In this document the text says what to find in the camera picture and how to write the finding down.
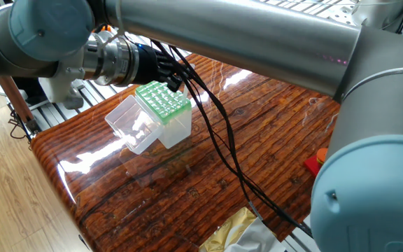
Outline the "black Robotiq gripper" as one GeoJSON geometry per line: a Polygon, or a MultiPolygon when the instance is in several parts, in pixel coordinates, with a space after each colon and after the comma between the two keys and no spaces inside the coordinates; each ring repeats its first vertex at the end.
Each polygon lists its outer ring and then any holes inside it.
{"type": "Polygon", "coordinates": [[[152,81],[166,83],[167,88],[177,92],[181,86],[182,75],[170,57],[148,45],[136,44],[139,51],[138,69],[133,84],[146,85],[152,81]]]}

